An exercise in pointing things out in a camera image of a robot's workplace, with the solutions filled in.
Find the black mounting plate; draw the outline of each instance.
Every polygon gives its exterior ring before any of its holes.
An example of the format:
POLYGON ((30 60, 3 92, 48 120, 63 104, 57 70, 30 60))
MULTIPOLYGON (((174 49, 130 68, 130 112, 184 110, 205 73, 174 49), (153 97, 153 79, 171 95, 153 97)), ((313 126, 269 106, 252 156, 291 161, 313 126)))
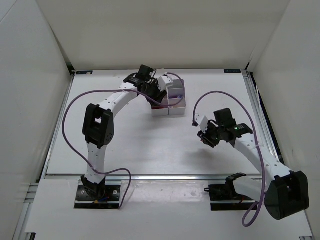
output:
POLYGON ((225 188, 224 184, 209 185, 211 211, 246 211, 254 203, 251 198, 243 195, 230 197, 227 194, 217 194, 224 193, 225 188))
POLYGON ((85 186, 80 182, 76 191, 75 209, 118 209, 120 204, 121 185, 110 185, 106 182, 105 196, 107 199, 95 203, 95 200, 88 196, 85 186))

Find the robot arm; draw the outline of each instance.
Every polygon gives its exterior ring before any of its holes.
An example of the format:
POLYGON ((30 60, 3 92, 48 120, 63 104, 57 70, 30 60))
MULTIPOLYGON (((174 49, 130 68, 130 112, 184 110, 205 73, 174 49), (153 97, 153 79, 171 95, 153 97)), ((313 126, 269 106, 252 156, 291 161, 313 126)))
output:
MULTIPOLYGON (((253 131, 244 123, 236 124, 229 108, 214 112, 214 116, 216 121, 208 120, 204 115, 196 115, 193 125, 200 127, 198 137, 201 141, 212 148, 220 141, 230 143, 262 173, 253 131)), ((301 171, 293 172, 271 155, 264 146, 259 147, 266 178, 264 205, 270 215, 280 220, 307 209, 309 192, 306 175, 301 171)), ((228 195, 231 199, 239 195, 247 196, 258 202, 261 182, 247 177, 244 173, 237 173, 227 177, 224 191, 219 194, 228 195)))
MULTIPOLYGON (((107 145, 115 133, 114 118, 131 100, 138 97, 138 92, 125 90, 139 91, 158 103, 167 95, 166 87, 173 84, 172 80, 165 75, 155 79, 152 77, 154 71, 142 65, 137 74, 131 74, 123 81, 120 86, 123 92, 115 92, 101 103, 87 106, 82 133, 88 147, 88 161, 96 171, 104 172, 107 145)), ((97 174, 88 166, 81 181, 91 198, 99 200, 104 196, 105 175, 97 174)))

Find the metal frame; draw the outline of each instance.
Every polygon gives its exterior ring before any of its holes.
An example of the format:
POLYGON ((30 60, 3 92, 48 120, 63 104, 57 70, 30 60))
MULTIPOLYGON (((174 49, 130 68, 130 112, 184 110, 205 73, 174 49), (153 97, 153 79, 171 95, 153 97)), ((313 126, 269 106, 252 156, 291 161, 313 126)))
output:
POLYGON ((255 88, 254 82, 250 76, 250 74, 245 74, 243 76, 245 86, 248 90, 248 95, 252 104, 252 108, 254 111, 255 119, 258 123, 258 128, 261 132, 261 137, 263 143, 266 145, 266 147, 269 149, 270 153, 276 157, 277 160, 279 160, 276 147, 274 145, 274 142, 271 137, 271 133, 269 131, 267 121, 265 118, 265 115, 263 114, 262 107, 260 104, 260 97, 258 94, 258 88, 255 88))
POLYGON ((22 212, 16 225, 15 232, 12 240, 31 240, 33 239, 34 233, 26 233, 27 222, 31 213, 33 202, 36 197, 39 183, 30 184, 29 190, 27 192, 26 198, 24 200, 22 212))
POLYGON ((69 94, 70 94, 72 85, 74 83, 74 79, 75 79, 75 75, 71 75, 71 82, 69 83, 68 89, 67 89, 67 91, 66 91, 66 93, 64 95, 64 99, 63 99, 63 103, 62 103, 61 110, 60 110, 60 113, 59 113, 58 121, 57 121, 55 129, 54 129, 54 133, 53 133, 53 136, 52 136, 52 140, 51 140, 51 143, 50 143, 48 154, 47 154, 47 156, 45 158, 45 162, 44 162, 44 166, 43 166, 43 169, 42 169, 42 172, 41 172, 40 179, 45 179, 46 178, 46 174, 47 174, 47 170, 48 170, 48 166, 49 166, 52 150, 53 150, 53 148, 55 146, 55 143, 56 143, 56 140, 57 140, 59 127, 60 127, 60 124, 62 122, 65 109, 67 107, 67 102, 68 102, 68 98, 69 98, 69 94))
MULTIPOLYGON (((63 180, 79 180, 81 175, 47 175, 45 179, 63 179, 63 180)), ((261 179, 260 174, 248 174, 252 179, 261 179)), ((210 174, 210 175, 181 175, 181 174, 170 174, 170 175, 132 175, 132 181, 192 181, 192 180, 225 180, 229 175, 224 174, 210 174)), ((105 179, 108 181, 127 181, 129 180, 128 175, 106 175, 105 179)))

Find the white wall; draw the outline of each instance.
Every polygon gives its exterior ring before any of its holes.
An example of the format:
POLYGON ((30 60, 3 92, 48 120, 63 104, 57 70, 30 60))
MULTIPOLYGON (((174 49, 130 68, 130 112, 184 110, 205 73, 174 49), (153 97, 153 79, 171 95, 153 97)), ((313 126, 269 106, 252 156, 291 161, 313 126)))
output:
POLYGON ((76 70, 242 68, 290 0, 38 0, 76 70))
POLYGON ((70 81, 35 0, 0 3, 0 238, 12 239, 70 81))
POLYGON ((253 74, 285 162, 308 177, 307 215, 320 239, 319 0, 291 0, 253 74))

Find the small white box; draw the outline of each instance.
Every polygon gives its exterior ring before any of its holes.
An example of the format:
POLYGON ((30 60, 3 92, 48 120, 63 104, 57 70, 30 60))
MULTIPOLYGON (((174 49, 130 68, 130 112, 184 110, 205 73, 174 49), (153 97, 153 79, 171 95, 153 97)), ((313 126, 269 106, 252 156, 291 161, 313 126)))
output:
POLYGON ((152 116, 166 116, 166 115, 184 115, 186 112, 186 96, 184 95, 184 80, 182 80, 183 83, 179 79, 173 80, 173 85, 170 87, 167 87, 166 92, 167 95, 162 100, 162 104, 164 105, 172 105, 175 103, 178 103, 175 106, 169 106, 169 107, 161 107, 161 106, 155 106, 151 108, 152 116))

